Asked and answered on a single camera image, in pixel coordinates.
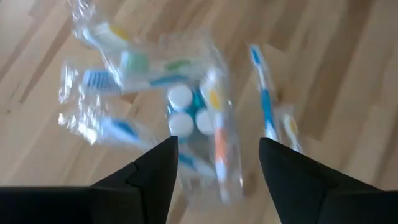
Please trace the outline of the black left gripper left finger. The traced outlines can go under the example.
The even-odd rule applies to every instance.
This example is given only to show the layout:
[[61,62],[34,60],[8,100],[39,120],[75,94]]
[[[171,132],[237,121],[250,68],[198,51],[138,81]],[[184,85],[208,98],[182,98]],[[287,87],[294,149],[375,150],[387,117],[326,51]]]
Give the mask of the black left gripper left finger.
[[0,224],[166,224],[177,167],[172,136],[90,186],[0,187]]

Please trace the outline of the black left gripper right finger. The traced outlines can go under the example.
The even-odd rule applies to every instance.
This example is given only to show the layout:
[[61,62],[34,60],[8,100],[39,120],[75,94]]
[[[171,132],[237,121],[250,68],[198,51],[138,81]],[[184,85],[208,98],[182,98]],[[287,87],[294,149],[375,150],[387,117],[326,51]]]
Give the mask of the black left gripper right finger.
[[381,190],[269,138],[259,160],[282,224],[398,224],[398,190]]

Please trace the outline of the clear acrylic organizer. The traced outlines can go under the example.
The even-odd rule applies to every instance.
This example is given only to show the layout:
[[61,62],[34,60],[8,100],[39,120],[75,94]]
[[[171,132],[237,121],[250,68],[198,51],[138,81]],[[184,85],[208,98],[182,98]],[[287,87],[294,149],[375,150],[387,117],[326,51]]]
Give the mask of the clear acrylic organizer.
[[[202,175],[193,175],[189,170],[178,163],[178,178],[189,205],[204,205],[212,203],[230,203],[242,194],[243,177],[241,170],[241,156],[239,140],[234,120],[233,105],[229,87],[229,69],[214,41],[206,32],[178,32],[163,35],[159,44],[167,56],[166,63],[175,60],[189,60],[191,65],[182,67],[180,71],[187,74],[190,79],[186,82],[175,83],[165,90],[167,126],[168,118],[174,113],[187,113],[192,117],[194,130],[187,138],[178,137],[179,147],[185,146],[185,152],[192,153],[203,159],[215,170],[214,135],[206,136],[199,132],[195,115],[201,108],[206,108],[204,97],[200,91],[200,85],[206,77],[209,68],[217,68],[223,74],[228,110],[228,189],[231,196],[229,202],[224,202],[220,195],[220,188],[216,178]],[[186,85],[193,93],[192,104],[183,110],[175,110],[167,99],[167,90],[175,85]]]

